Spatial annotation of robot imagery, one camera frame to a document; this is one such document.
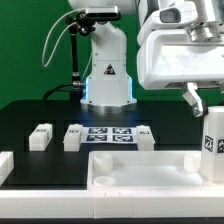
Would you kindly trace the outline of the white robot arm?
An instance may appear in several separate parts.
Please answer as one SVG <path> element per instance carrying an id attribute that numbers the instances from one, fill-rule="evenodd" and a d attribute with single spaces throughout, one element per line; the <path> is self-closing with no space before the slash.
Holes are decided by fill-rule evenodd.
<path id="1" fill-rule="evenodd" d="M 126 72 L 127 39 L 112 23 L 138 16 L 137 75 L 146 90 L 181 89 L 196 117 L 199 88 L 224 88 L 224 0 L 68 0 L 92 41 L 92 71 L 81 103 L 100 111 L 136 103 Z"/>

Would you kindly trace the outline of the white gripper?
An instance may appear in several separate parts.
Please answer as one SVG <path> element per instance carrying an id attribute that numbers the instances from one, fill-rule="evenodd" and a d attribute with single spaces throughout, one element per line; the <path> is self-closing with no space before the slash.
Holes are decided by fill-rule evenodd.
<path id="1" fill-rule="evenodd" d="M 204 114 L 198 86 L 224 83 L 224 0 L 139 0 L 137 74 L 147 90 L 179 88 Z"/>

